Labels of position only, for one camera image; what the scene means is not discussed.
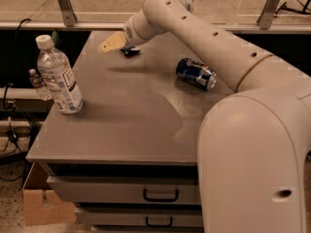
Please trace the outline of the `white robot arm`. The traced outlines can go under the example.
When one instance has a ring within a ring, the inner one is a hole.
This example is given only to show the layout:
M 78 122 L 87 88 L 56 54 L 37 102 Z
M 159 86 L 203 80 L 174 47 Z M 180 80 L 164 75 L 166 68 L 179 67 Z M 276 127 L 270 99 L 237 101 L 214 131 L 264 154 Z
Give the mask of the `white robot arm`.
M 307 233 L 311 78 L 191 11 L 191 0 L 143 0 L 99 48 L 142 45 L 170 32 L 232 89 L 207 113 L 198 135 L 205 233 Z

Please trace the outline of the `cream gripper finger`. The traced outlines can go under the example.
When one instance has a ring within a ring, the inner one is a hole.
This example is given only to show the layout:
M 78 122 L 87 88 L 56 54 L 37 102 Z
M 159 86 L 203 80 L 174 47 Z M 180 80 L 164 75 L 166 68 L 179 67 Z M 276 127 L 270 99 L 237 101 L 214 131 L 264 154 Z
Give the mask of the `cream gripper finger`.
M 106 39 L 105 41 L 103 41 L 99 46 L 98 46 L 98 50 L 101 53 L 107 53 L 110 52 L 114 49 L 113 47 L 113 38 L 109 37 L 108 39 Z

